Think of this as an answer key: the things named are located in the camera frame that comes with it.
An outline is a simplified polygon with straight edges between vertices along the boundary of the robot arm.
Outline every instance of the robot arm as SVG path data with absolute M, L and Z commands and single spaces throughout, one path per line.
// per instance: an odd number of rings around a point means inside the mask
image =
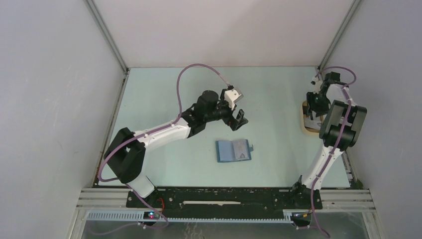
M 317 117 L 326 116 L 319 131 L 319 138 L 322 139 L 321 147 L 307 172 L 299 178 L 291 190 L 293 201 L 301 208 L 310 208 L 311 189 L 315 191 L 321 189 L 324 177 L 333 163 L 348 147 L 356 143 L 367 113 L 366 108 L 358 106 L 350 97 L 349 88 L 345 88 L 345 93 L 343 92 L 345 83 L 340 81 L 339 73 L 330 72 L 323 81 L 316 81 L 315 85 L 318 86 L 315 91 L 307 93 L 307 115 L 312 116 L 312 112 L 315 112 Z M 345 119 L 349 102 L 351 109 Z M 344 120 L 346 123 L 340 141 L 333 150 Z
M 107 162 L 121 183 L 129 185 L 133 190 L 145 198 L 155 187 L 142 173 L 142 164 L 146 150 L 152 151 L 178 139 L 192 137 L 205 129 L 207 122 L 223 120 L 233 131 L 248 123 L 243 110 L 239 110 L 236 118 L 233 112 L 236 102 L 243 97 L 242 92 L 233 86 L 221 92 L 220 99 L 214 91 L 204 91 L 191 108 L 184 111 L 176 121 L 159 125 L 148 130 L 131 132 L 128 128 L 119 130 L 109 148 L 105 158 L 123 142 L 141 136 L 118 150 Z

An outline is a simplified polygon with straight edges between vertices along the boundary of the purple cable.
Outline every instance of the purple cable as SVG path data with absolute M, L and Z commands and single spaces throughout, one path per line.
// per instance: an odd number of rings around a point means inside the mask
M 151 131 L 149 131 L 149 132 L 146 132 L 147 134 L 152 134 L 152 133 L 155 133 L 155 132 L 158 132 L 158 131 L 160 131 L 160 130 L 163 130 L 163 129 L 165 129 L 165 128 L 168 128 L 168 127 L 171 127 L 171 125 L 172 124 L 176 124 L 179 120 L 180 120 L 180 117 L 182 116 L 182 101 L 180 100 L 180 93 L 179 93 L 179 83 L 180 83 L 180 78 L 181 78 L 181 76 L 182 76 L 182 74 L 186 71 L 186 70 L 188 70 L 189 68 L 191 68 L 191 67 L 194 67 L 194 66 L 202 66 L 202 67 L 206 67 L 206 68 L 208 68 L 208 69 L 210 69 L 210 70 L 212 70 L 212 71 L 214 71 L 225 83 L 226 83 L 226 85 L 229 87 L 230 86 L 230 83 L 228 82 L 228 81 L 226 81 L 224 78 L 223 78 L 223 76 L 220 74 L 220 72 L 218 72 L 216 69 L 214 69 L 213 67 L 211 67 L 211 66 L 208 66 L 208 65 L 205 65 L 205 64 L 200 64 L 200 63 L 197 63 L 197 64 L 192 64 L 192 65 L 189 65 L 189 66 L 187 66 L 187 67 L 185 67 L 180 73 L 179 73 L 179 76 L 177 77 L 177 84 L 176 84 L 176 93 L 177 93 L 177 101 L 178 101 L 178 103 L 179 103 L 179 114 L 177 115 L 177 118 L 172 122 L 172 123 L 170 123 L 170 124 L 168 124 L 168 125 L 165 125 L 165 126 L 162 126 L 162 127 L 159 127 L 159 128 L 156 128 L 156 129 L 153 129 L 153 130 L 151 130 Z M 120 144 L 119 146 L 117 146 L 113 151 L 111 151 L 111 153 L 104 159 L 104 161 L 101 163 L 101 165 L 100 165 L 100 168 L 99 168 L 99 170 L 98 170 L 98 180 L 99 181 L 101 181 L 101 182 L 110 182 L 110 181 L 114 181 L 114 180 L 117 180 L 118 178 L 108 178 L 108 179 L 104 179 L 104 178 L 102 178 L 102 176 L 101 176 L 101 174 L 103 173 L 103 170 L 104 170 L 104 167 L 106 166 L 106 164 L 107 164 L 107 162 L 110 160 L 110 158 L 117 152 L 117 151 L 119 151 L 121 148 L 123 148 L 123 147 L 125 147 L 128 143 L 130 143 L 130 142 L 132 142 L 132 141 L 135 141 L 135 140 L 137 140 L 137 139 L 139 139 L 139 138 L 141 138 L 141 137 L 144 137 L 145 136 L 145 134 L 146 133 L 142 133 L 142 134 L 140 134 L 140 135 L 138 135 L 138 136 L 135 136 L 135 137 L 133 137 L 133 138 L 131 138 L 131 139 L 128 139 L 128 140 L 126 140 L 125 142 L 123 142 L 122 144 Z M 148 227 L 148 228 L 153 228 L 153 229 L 162 229 L 162 228 L 165 228 L 166 226 L 168 226 L 168 224 L 169 224 L 169 221 L 167 220 L 167 218 L 161 213 L 161 212 L 159 212 L 159 211 L 157 211 L 155 208 L 153 208 L 151 205 L 149 205 L 147 202 L 145 202 L 144 200 L 143 200 L 143 198 L 135 191 L 135 190 L 133 190 L 133 192 L 134 192 L 134 194 L 141 200 L 141 202 L 147 207 L 147 208 L 149 208 L 149 209 L 151 209 L 151 210 L 153 210 L 154 212 L 156 212 L 156 213 L 158 213 L 165 221 L 166 221 L 166 224 L 164 225 L 164 226 L 158 226 L 158 227 L 152 227 L 152 226 L 148 226 L 148 225 L 144 225 L 144 224 L 142 224 L 144 227 Z M 126 225 L 123 225 L 123 226 L 121 226 L 121 227 L 119 227 L 119 228 L 116 228 L 116 229 L 114 229 L 114 230 L 111 230 L 111 231 L 109 231 L 109 232 L 106 232 L 106 233 L 95 233 L 95 232 L 93 232 L 93 231 L 91 231 L 90 229 L 89 229 L 89 232 L 91 233 L 91 234 L 93 234 L 93 235 L 98 235 L 98 236 L 102 236 L 102 235 L 107 235 L 107 234 L 110 234 L 110 233 L 114 233 L 114 232 L 116 232 L 116 231 L 118 231 L 118 230 L 120 230 L 120 229 L 122 229 L 122 228 L 125 228 L 125 227 L 128 227 L 128 226 L 132 226 L 132 225 L 137 225 L 138 223 L 130 223 L 130 224 L 126 224 Z
M 343 69 L 343 70 L 346 70 L 346 71 L 352 73 L 352 75 L 353 75 L 353 81 L 350 82 L 350 83 L 345 84 L 343 86 L 343 88 L 342 88 L 343 94 L 346 97 L 347 103 L 348 103 L 347 111 L 346 111 L 346 114 L 344 115 L 343 123 L 341 123 L 340 132 L 338 134 L 337 140 L 335 141 L 335 144 L 334 144 L 331 152 L 329 153 L 329 156 L 327 158 L 327 161 L 325 162 L 325 164 L 322 167 L 321 171 L 319 172 L 319 174 L 317 175 L 316 179 L 312 183 L 312 187 L 311 187 L 311 210 L 312 210 L 312 214 L 314 215 L 314 218 L 315 218 L 316 227 L 321 232 L 321 234 L 323 234 L 326 238 L 331 238 L 331 236 L 330 236 L 330 234 L 326 230 L 322 229 L 321 226 L 319 225 L 318 218 L 317 218 L 317 215 L 315 213 L 315 206 L 314 206 L 314 187 L 315 187 L 315 184 L 317 183 L 318 179 L 321 177 L 321 175 L 324 173 L 325 169 L 328 167 L 328 164 L 331 161 L 332 155 L 334 154 L 335 149 L 337 148 L 338 144 L 340 143 L 341 136 L 342 136 L 343 131 L 344 131 L 344 127 L 346 126 L 347 117 L 349 116 L 350 110 L 352 109 L 351 98 L 350 98 L 349 94 L 347 93 L 347 91 L 345 89 L 346 89 L 346 87 L 348 87 L 351 84 L 355 83 L 356 82 L 356 79 L 357 79 L 356 74 L 352 70 L 350 70 L 350 69 L 348 69 L 346 67 L 342 67 L 342 66 L 330 66 L 330 67 L 327 67 L 325 69 L 320 70 L 315 76 L 318 76 L 319 74 L 321 74 L 325 70 L 334 69 L 334 68 Z

